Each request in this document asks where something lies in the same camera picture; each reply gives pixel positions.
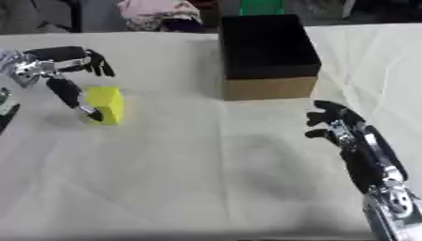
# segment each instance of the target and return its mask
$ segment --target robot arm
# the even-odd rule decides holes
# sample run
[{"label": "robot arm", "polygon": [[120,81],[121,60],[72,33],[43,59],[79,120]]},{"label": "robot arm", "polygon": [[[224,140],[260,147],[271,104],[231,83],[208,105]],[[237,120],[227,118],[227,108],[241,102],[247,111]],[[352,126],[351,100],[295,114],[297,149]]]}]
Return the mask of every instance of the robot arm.
[{"label": "robot arm", "polygon": [[82,89],[64,75],[65,72],[84,70],[95,72],[97,76],[115,76],[102,55],[76,46],[35,49],[23,53],[15,51],[7,56],[3,68],[3,72],[22,88],[29,88],[42,78],[47,79],[47,87],[68,107],[102,121],[101,112],[85,104]]},{"label": "robot arm", "polygon": [[378,130],[340,104],[316,101],[325,112],[308,113],[309,126],[328,124],[307,137],[324,137],[341,149],[349,176],[364,195],[364,213],[378,240],[422,240],[420,199],[405,184],[409,176]]}]

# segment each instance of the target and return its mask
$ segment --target yellow foam block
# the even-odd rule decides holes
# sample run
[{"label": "yellow foam block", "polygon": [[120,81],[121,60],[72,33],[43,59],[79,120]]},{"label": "yellow foam block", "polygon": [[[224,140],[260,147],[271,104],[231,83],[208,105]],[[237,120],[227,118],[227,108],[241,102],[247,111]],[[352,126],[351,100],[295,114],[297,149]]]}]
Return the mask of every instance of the yellow foam block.
[{"label": "yellow foam block", "polygon": [[87,104],[104,116],[101,124],[119,124],[124,114],[124,99],[117,87],[90,87],[85,90]]}]

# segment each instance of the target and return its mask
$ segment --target brown cardboard base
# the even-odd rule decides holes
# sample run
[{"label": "brown cardboard base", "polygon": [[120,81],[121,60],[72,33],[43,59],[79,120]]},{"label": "brown cardboard base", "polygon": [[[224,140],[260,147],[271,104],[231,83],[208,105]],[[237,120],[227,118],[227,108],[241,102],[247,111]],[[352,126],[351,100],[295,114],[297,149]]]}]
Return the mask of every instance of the brown cardboard base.
[{"label": "brown cardboard base", "polygon": [[226,101],[308,98],[316,82],[316,77],[226,80],[223,96]]}]

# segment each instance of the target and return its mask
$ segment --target cardboard box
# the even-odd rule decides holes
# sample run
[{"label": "cardboard box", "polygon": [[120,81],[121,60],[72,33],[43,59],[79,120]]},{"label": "cardboard box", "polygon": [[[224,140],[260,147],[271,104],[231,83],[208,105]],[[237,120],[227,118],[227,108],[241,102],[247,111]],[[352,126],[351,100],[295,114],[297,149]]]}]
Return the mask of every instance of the cardboard box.
[{"label": "cardboard box", "polygon": [[321,66],[296,15],[223,17],[225,100],[309,97]]}]

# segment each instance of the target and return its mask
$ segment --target white tablecloth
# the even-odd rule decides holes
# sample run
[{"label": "white tablecloth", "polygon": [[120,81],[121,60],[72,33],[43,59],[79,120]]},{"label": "white tablecloth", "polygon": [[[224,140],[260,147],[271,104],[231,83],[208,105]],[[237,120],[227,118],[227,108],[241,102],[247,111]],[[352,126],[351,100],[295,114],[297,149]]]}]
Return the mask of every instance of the white tablecloth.
[{"label": "white tablecloth", "polygon": [[[308,32],[323,62],[313,99],[348,104],[375,124],[422,194],[422,25]],[[70,77],[119,85],[125,121],[85,124],[44,84],[16,91],[23,108],[0,137],[0,239],[368,236],[339,151],[303,135],[312,100],[223,102],[216,35],[0,37],[3,48],[59,45],[109,59],[114,80]]]}]

